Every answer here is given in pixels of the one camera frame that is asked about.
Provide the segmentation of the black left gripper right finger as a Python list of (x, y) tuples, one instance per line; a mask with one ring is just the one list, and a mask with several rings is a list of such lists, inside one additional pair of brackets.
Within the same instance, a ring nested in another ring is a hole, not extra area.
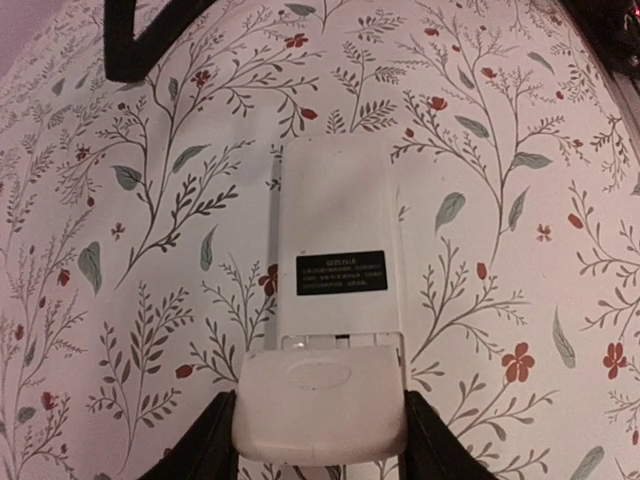
[(404, 406), (403, 479), (493, 480), (493, 474), (473, 458), (419, 392), (406, 390)]

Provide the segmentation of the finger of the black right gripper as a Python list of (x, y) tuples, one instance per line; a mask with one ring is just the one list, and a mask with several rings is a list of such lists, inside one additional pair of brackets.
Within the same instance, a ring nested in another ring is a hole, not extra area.
[(169, 1), (146, 29), (134, 33), (136, 0), (105, 0), (103, 58), (107, 80), (143, 81), (182, 33), (214, 0)]

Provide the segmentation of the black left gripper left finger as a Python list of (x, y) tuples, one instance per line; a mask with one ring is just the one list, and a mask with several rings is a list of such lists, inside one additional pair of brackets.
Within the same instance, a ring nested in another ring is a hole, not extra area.
[(236, 480), (238, 452), (232, 445), (234, 391), (209, 403), (171, 451), (140, 480)]

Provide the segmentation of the white battery cover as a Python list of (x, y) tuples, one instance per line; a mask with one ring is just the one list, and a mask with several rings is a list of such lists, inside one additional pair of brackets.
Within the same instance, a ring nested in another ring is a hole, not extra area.
[(401, 454), (401, 368), (387, 345), (249, 355), (236, 390), (232, 443), (252, 461), (322, 467)]

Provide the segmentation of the white red remote control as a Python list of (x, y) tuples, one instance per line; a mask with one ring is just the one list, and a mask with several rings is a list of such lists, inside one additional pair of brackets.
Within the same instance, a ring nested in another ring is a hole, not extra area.
[(284, 148), (277, 342), (397, 334), (405, 312), (396, 176), (384, 134), (299, 138)]

